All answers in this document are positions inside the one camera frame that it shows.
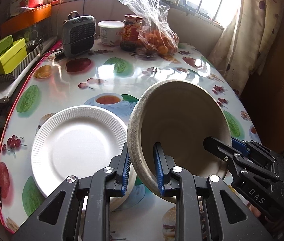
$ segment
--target white plastic container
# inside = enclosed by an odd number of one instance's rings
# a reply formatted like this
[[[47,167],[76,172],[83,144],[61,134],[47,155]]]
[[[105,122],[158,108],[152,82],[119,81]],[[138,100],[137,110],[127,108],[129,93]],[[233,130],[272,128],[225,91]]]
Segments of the white plastic container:
[[[106,46],[120,45],[124,23],[119,21],[102,21],[98,23],[102,44]]]

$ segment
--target cherry print curtain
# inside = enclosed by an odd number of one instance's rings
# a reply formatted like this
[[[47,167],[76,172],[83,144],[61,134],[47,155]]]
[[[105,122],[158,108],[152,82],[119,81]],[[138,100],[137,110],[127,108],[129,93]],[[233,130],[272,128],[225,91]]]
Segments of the cherry print curtain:
[[[241,0],[210,53],[209,61],[236,94],[241,94],[250,74],[261,74],[280,27],[283,5],[284,0]]]

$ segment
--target paper bowl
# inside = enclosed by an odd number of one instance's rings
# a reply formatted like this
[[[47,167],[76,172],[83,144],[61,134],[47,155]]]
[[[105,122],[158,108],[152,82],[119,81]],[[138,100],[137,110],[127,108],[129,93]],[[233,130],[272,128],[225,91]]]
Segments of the paper bowl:
[[[161,196],[155,176],[153,145],[193,175],[224,178],[226,163],[206,151],[203,140],[215,137],[231,146],[226,118],[215,99],[187,81],[167,80],[151,86],[136,104],[128,124],[127,144],[133,167],[145,186]],[[166,198],[175,203],[175,198]]]
[[[109,166],[122,153],[126,131],[118,116],[97,106],[73,106],[48,118],[38,130],[31,152],[33,178],[43,196],[49,196],[70,175],[85,178]],[[110,211],[125,201],[135,181],[131,164],[125,196],[110,197]]]

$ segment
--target glass jar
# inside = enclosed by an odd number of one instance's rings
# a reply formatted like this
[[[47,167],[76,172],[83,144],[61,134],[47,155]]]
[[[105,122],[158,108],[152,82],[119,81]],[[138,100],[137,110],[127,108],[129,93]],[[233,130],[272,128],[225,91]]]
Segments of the glass jar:
[[[124,29],[120,47],[124,51],[134,51],[137,48],[137,39],[142,26],[143,17],[127,14],[124,16]]]

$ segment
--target metal screw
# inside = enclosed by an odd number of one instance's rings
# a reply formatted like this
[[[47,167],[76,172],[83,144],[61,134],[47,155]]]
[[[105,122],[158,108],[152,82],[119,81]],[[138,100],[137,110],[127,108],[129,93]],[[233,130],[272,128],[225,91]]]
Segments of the metal screw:
[[[220,180],[220,178],[217,175],[211,175],[210,176],[210,180],[212,182],[218,182]]]
[[[179,166],[175,166],[172,168],[172,170],[175,172],[175,173],[180,173],[182,171],[182,168],[179,167]]]
[[[66,179],[66,181],[67,181],[68,183],[73,183],[75,180],[76,180],[76,177],[74,177],[74,176],[69,176],[69,177],[67,177],[67,179]]]
[[[106,168],[104,168],[104,172],[105,173],[112,173],[113,172],[113,168],[112,167],[106,167]]]

